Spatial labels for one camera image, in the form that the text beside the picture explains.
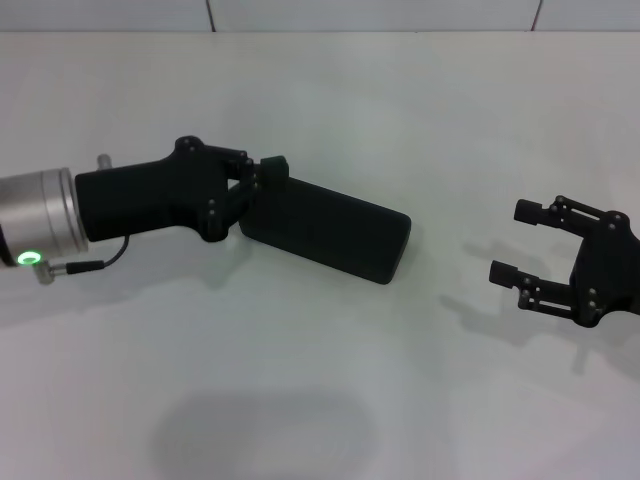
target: metal cylinder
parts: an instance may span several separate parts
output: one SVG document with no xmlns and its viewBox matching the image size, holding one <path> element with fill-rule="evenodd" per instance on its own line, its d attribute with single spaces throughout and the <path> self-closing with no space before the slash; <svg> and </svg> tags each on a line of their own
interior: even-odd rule
<svg viewBox="0 0 640 480">
<path fill-rule="evenodd" d="M 0 228 L 0 267 L 86 251 L 69 169 L 0 179 Z"/>
</svg>

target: grout line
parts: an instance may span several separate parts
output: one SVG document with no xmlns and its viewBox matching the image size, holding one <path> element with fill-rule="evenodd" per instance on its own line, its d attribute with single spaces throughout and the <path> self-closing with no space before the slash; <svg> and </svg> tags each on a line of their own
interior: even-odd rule
<svg viewBox="0 0 640 480">
<path fill-rule="evenodd" d="M 540 0 L 540 3 L 538 4 L 538 10 L 536 11 L 536 16 L 533 19 L 533 25 L 531 25 L 532 32 L 536 31 L 536 25 L 538 25 L 538 18 L 540 17 L 540 11 L 542 10 L 542 5 L 544 5 L 544 0 Z"/>
<path fill-rule="evenodd" d="M 213 9 L 211 8 L 211 1 L 205 0 L 205 3 L 207 4 L 207 13 L 209 14 L 209 23 L 211 24 L 211 31 L 215 32 L 216 25 L 215 23 L 213 23 Z"/>
</svg>

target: green led light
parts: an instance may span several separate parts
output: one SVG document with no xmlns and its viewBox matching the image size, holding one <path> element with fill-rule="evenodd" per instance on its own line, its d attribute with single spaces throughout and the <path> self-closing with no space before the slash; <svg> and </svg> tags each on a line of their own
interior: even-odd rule
<svg viewBox="0 0 640 480">
<path fill-rule="evenodd" d="M 41 258 L 42 255 L 40 255 L 38 252 L 28 251 L 21 253 L 18 256 L 18 263 L 20 265 L 33 265 L 34 263 L 38 263 Z"/>
</svg>

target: white table surface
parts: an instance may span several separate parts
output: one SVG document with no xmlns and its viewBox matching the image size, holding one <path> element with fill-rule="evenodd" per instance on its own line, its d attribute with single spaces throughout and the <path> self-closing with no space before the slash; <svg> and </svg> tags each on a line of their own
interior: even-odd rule
<svg viewBox="0 0 640 480">
<path fill-rule="evenodd" d="M 639 51 L 639 34 L 0 35 L 1 175 L 157 160 L 193 134 L 413 219 L 388 286 L 238 230 L 139 235 L 49 287 L 0 272 L 0 477 L 638 478 L 640 318 L 522 312 L 488 273 L 568 279 L 579 240 L 514 222 L 519 198 L 640 222 Z"/>
</svg>

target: white wall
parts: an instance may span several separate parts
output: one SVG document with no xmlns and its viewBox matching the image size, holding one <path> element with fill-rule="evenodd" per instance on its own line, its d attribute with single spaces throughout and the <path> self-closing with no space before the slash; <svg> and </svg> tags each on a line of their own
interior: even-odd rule
<svg viewBox="0 0 640 480">
<path fill-rule="evenodd" d="M 543 0 L 537 30 L 640 30 L 639 0 Z M 218 31 L 529 30 L 539 0 L 210 0 Z M 206 0 L 0 0 L 0 31 L 209 31 Z"/>
<path fill-rule="evenodd" d="M 545 0 L 537 30 L 640 30 L 640 1 Z"/>
<path fill-rule="evenodd" d="M 0 31 L 210 31 L 205 0 L 0 0 Z"/>
<path fill-rule="evenodd" d="M 219 31 L 528 30 L 538 0 L 211 0 Z"/>
</svg>

